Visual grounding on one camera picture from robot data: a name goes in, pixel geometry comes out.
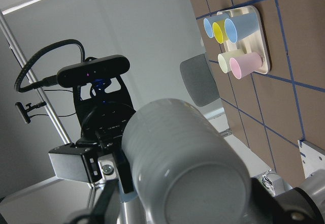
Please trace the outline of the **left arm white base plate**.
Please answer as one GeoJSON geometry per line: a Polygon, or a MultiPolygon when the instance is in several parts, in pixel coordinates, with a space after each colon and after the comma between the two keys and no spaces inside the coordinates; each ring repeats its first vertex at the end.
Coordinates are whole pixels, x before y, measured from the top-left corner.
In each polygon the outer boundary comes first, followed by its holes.
{"type": "Polygon", "coordinates": [[[305,178],[319,169],[324,170],[324,150],[307,140],[298,140],[305,178]]]}

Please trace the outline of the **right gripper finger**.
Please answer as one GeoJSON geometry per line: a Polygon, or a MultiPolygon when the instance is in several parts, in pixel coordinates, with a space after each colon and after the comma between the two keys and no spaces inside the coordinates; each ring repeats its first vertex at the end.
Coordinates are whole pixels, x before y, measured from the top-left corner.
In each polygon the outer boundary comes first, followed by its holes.
{"type": "Polygon", "coordinates": [[[95,206],[72,213],[65,223],[117,223],[119,216],[119,181],[106,182],[95,206]]]}

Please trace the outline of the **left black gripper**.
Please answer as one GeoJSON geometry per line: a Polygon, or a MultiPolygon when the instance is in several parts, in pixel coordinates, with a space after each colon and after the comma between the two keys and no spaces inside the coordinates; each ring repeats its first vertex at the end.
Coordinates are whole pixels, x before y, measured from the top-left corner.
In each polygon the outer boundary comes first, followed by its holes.
{"type": "Polygon", "coordinates": [[[75,143],[55,147],[49,157],[56,177],[95,183],[104,177],[99,158],[112,155],[124,192],[134,191],[131,169],[121,141],[124,129],[135,114],[128,89],[117,75],[120,89],[107,93],[108,79],[97,79],[91,86],[91,97],[74,98],[81,137],[75,143]]]}

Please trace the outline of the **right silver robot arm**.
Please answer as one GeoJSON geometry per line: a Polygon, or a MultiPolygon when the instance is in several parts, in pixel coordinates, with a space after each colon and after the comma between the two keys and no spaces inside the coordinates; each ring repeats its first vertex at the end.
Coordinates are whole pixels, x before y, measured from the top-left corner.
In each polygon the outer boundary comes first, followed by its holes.
{"type": "MultiPolygon", "coordinates": [[[[104,183],[104,189],[92,208],[74,212],[66,223],[153,223],[137,195],[122,203],[119,181],[104,183]]],[[[198,210],[182,207],[189,220],[182,223],[324,223],[324,170],[312,173],[301,186],[271,196],[256,178],[251,179],[251,196],[246,210],[236,216],[233,210],[221,217],[199,217],[198,210]]]]}

